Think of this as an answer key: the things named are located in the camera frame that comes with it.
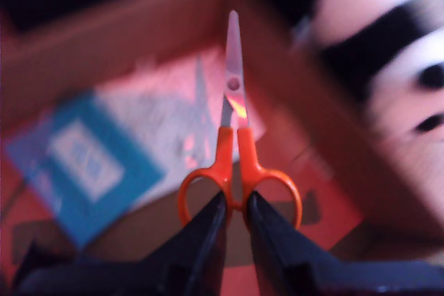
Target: black and white striped object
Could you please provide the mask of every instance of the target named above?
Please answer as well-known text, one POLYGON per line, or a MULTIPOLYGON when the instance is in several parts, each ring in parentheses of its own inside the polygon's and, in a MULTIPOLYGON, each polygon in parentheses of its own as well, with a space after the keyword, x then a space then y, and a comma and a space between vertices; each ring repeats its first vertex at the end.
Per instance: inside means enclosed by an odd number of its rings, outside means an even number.
POLYGON ((309 16, 323 61, 383 139, 444 140, 444 28, 420 17, 421 0, 271 2, 294 26, 309 16))

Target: scissor pivot screw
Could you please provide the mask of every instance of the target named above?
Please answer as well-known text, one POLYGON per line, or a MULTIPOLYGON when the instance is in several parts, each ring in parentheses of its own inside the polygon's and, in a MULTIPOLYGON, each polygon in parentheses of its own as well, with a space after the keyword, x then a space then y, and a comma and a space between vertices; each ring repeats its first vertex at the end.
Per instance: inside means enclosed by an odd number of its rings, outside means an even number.
POLYGON ((238 78, 231 78, 228 81, 228 88, 230 88, 232 91, 236 91, 241 86, 241 83, 239 82, 238 78))

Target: orange handle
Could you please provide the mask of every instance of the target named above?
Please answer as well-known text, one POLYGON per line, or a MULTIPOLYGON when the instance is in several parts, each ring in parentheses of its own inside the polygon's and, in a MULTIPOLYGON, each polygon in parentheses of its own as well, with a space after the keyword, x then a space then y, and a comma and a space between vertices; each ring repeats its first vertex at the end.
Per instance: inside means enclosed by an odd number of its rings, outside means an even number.
POLYGON ((240 128, 237 131, 237 140, 239 142, 239 154, 241 160, 241 181, 243 189, 243 198, 241 209, 244 215, 244 222, 249 227, 247 219, 247 204, 251 193, 255 187, 264 180, 274 179, 283 183, 289 190, 295 205, 295 214, 293 226, 298 229, 302 221, 302 200, 298 188, 291 178, 286 174, 273 170, 265 169, 257 161, 256 143, 251 128, 240 128))
POLYGON ((178 210, 179 218, 183 225, 190 220, 187 190, 189 185, 200 177, 210 178, 222 190, 227 200, 227 222, 230 222, 233 212, 233 197, 231 192, 232 178, 232 151, 233 151, 233 129, 228 127, 220 127, 217 137, 216 159, 214 164, 209 168, 196 169, 188 174, 183 180, 179 188, 178 194, 178 210))

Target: blue card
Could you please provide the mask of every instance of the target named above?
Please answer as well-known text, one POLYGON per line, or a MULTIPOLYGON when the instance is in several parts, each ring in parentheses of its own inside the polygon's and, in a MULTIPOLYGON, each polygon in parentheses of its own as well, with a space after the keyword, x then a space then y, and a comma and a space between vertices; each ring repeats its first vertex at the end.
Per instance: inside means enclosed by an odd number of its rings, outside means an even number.
POLYGON ((6 151, 79 248, 165 175, 93 94, 8 140, 6 151))

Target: orange scissors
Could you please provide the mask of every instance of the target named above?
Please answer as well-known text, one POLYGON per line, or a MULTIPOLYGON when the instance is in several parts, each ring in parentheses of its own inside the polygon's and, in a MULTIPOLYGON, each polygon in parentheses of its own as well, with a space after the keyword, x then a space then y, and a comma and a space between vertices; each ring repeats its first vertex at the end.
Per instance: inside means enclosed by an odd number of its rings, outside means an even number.
POLYGON ((283 183, 293 198, 295 204, 293 226, 297 229, 302 220, 302 202, 298 189, 288 175, 277 170, 265 169, 257 161, 255 138, 248 124, 239 17, 235 11, 230 13, 228 21, 226 57, 225 93, 221 126, 217 138, 216 159, 209 168, 196 169, 183 180, 178 194, 179 217, 183 225, 191 220, 187 206, 187 189, 195 179, 206 177, 215 182, 224 193, 227 201, 228 221, 230 221, 234 209, 240 210, 248 227, 247 201, 250 194, 260 182, 274 179, 283 183), (237 140, 241 164, 242 202, 234 201, 231 189, 233 150, 231 116, 233 111, 237 115, 239 125, 237 140))

